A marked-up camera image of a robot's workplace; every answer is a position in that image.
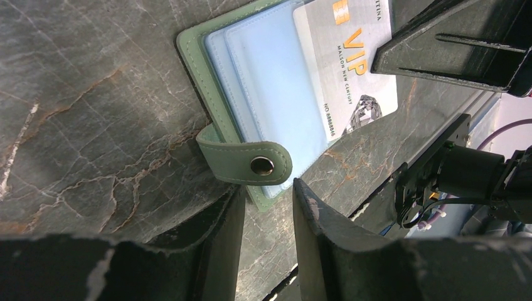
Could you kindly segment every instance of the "orange logo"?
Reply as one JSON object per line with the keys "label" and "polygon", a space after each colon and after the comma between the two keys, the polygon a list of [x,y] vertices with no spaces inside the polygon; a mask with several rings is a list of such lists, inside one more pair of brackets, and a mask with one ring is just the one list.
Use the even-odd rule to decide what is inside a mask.
{"label": "orange logo", "polygon": [[334,20],[336,25],[340,25],[349,21],[349,6],[348,0],[340,0],[332,5],[334,11]]}

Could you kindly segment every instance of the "gray marble surface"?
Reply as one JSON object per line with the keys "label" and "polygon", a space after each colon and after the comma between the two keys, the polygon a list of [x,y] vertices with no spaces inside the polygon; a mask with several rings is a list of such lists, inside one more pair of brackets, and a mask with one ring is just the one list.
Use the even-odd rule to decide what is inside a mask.
{"label": "gray marble surface", "polygon": [[[0,1],[0,233],[115,233],[147,241],[213,202],[194,141],[209,118],[176,35],[249,0]],[[393,1],[395,24],[431,0]],[[472,90],[399,78],[400,108],[344,137],[305,174],[353,212]],[[296,263],[287,193],[247,204],[237,300],[261,300]]]}

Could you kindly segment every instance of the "card holder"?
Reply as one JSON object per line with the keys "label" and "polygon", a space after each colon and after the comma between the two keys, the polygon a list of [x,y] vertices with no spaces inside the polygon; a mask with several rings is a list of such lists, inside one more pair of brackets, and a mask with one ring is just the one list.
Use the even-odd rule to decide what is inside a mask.
{"label": "card holder", "polygon": [[290,179],[263,186],[274,198],[327,149],[290,0],[209,34],[205,45],[244,142],[276,142],[292,158]]}
{"label": "card holder", "polygon": [[[269,196],[274,196],[279,191],[283,190],[284,187],[288,187],[289,184],[287,183],[291,182],[292,176],[294,176],[294,174],[297,176],[298,171],[292,172],[293,167],[295,166],[292,161],[295,160],[296,157],[299,157],[300,154],[305,155],[305,151],[310,147],[317,154],[314,158],[315,160],[327,147],[326,142],[309,145],[310,139],[301,139],[297,143],[299,150],[294,153],[296,154],[295,156],[287,150],[288,148],[292,148],[290,141],[284,142],[282,139],[277,139],[282,143],[272,141],[279,137],[296,137],[295,133],[290,133],[291,136],[284,135],[279,132],[279,128],[275,127],[267,127],[267,130],[263,127],[259,128],[257,125],[258,123],[256,123],[257,120],[261,125],[263,123],[276,123],[280,120],[276,118],[271,119],[268,115],[259,115],[258,113],[264,113],[266,110],[270,109],[267,106],[268,102],[263,101],[264,99],[271,97],[269,91],[264,90],[265,87],[273,88],[274,85],[277,84],[268,81],[258,82],[263,76],[246,77],[245,75],[240,76],[240,74],[238,74],[238,72],[242,73],[242,75],[245,72],[248,72],[249,70],[246,70],[246,68],[259,68],[260,63],[254,65],[253,63],[248,62],[250,57],[246,53],[239,52],[238,47],[236,46],[236,43],[243,43],[243,41],[237,38],[237,34],[231,36],[231,32],[237,32],[240,30],[244,33],[248,33],[246,30],[254,27],[255,23],[258,21],[251,21],[252,24],[247,26],[242,25],[244,23],[238,23],[239,21],[250,16],[253,16],[253,18],[257,17],[259,16],[259,13],[282,2],[283,0],[258,0],[252,2],[232,12],[183,31],[178,36],[177,40],[179,52],[190,71],[191,78],[196,84],[211,118],[213,119],[213,124],[202,130],[196,140],[198,141],[208,164],[215,173],[215,176],[222,181],[246,185],[250,198],[261,211],[265,211],[276,202],[277,198],[272,199],[269,198]],[[223,39],[226,40],[226,44],[228,45],[227,50],[231,61],[234,61],[235,58],[237,61],[246,60],[246,67],[240,64],[240,68],[237,67],[235,70],[238,75],[237,80],[243,78],[242,82],[239,82],[240,90],[243,92],[243,98],[242,95],[240,95],[240,99],[244,99],[247,104],[247,106],[240,106],[242,108],[242,110],[240,110],[242,116],[241,118],[238,118],[238,120],[245,120],[243,116],[249,114],[247,115],[248,119],[245,122],[248,126],[248,134],[246,134],[245,130],[241,130],[242,128],[235,122],[236,118],[234,118],[231,111],[235,114],[237,114],[238,111],[233,110],[231,107],[231,101],[229,99],[231,98],[231,93],[226,93],[227,97],[224,94],[224,90],[227,92],[226,87],[223,87],[224,80],[220,79],[220,81],[218,81],[216,70],[213,69],[213,66],[216,64],[211,64],[208,50],[205,48],[204,44],[204,40],[209,34],[214,33],[219,29],[226,28],[231,24],[235,24],[235,26],[228,28],[226,32],[223,33]],[[294,42],[298,43],[299,46],[297,36],[295,36]],[[289,75],[286,75],[286,80],[291,80]],[[243,85],[248,89],[248,95],[246,95],[245,90],[242,88]],[[256,93],[255,96],[258,96],[251,97],[249,96],[251,93]],[[236,98],[235,95],[237,94],[238,89],[233,91],[233,97]],[[289,97],[284,98],[285,100],[279,102],[278,105],[286,106],[289,109],[297,108],[298,111],[301,112],[303,108],[297,106],[297,102],[290,102],[290,100],[296,98],[296,96],[301,96],[301,94],[290,94]],[[293,113],[288,113],[288,110],[286,110],[285,115],[283,115],[282,118],[296,120]],[[309,113],[308,116],[300,116],[301,119],[305,119],[306,117],[313,119],[314,117],[311,117],[312,114],[313,113]],[[320,122],[316,122],[315,124],[316,126],[319,126],[321,131],[323,131]],[[303,138],[305,137],[305,133],[299,132],[298,135]],[[308,168],[308,166],[300,167],[301,162],[299,160],[296,163],[297,169],[301,168],[304,171]]]}

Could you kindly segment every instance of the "green card holder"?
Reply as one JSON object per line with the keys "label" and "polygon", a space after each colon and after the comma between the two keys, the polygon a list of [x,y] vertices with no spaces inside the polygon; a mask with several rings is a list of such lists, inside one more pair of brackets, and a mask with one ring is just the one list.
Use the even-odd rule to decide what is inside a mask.
{"label": "green card holder", "polygon": [[196,140],[217,179],[246,185],[260,211],[268,210],[283,194],[267,198],[261,186],[286,182],[292,174],[292,159],[274,142],[243,143],[203,39],[206,34],[259,13],[283,0],[258,0],[179,34],[177,46],[213,123]]}

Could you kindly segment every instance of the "purple cable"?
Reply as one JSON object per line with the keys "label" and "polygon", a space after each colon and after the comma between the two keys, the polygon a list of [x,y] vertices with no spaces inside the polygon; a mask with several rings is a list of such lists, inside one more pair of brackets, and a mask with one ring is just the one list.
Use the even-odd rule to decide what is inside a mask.
{"label": "purple cable", "polygon": [[[523,120],[520,120],[520,121],[512,122],[511,124],[505,125],[504,127],[501,127],[500,129],[498,129],[495,132],[493,132],[493,134],[487,136],[487,138],[479,145],[479,147],[477,147],[477,150],[478,151],[483,150],[488,145],[488,143],[492,142],[493,139],[495,139],[498,135],[501,135],[502,133],[504,133],[504,132],[506,132],[508,130],[511,130],[511,129],[515,128],[515,127],[519,127],[521,125],[526,125],[526,124],[532,124],[532,119],[523,119]],[[433,224],[435,221],[437,221],[441,217],[441,215],[442,215],[441,212],[445,211],[445,207],[447,207],[446,204],[441,205],[440,208],[439,208],[440,211],[436,211],[436,213],[434,213],[423,224],[419,223],[417,225],[417,228],[419,230],[423,230],[428,225]]]}
{"label": "purple cable", "polygon": [[493,132],[493,134],[489,135],[484,140],[484,142],[479,145],[477,150],[479,150],[479,151],[483,150],[487,146],[488,143],[493,141],[493,139],[495,139],[495,137],[497,137],[498,135],[501,135],[505,131],[511,130],[511,129],[515,128],[515,127],[519,127],[520,125],[525,125],[525,124],[532,124],[532,119],[523,119],[523,120],[520,120],[520,121],[512,122],[511,124],[505,125],[504,127],[501,127],[500,129],[498,129],[495,132]]}

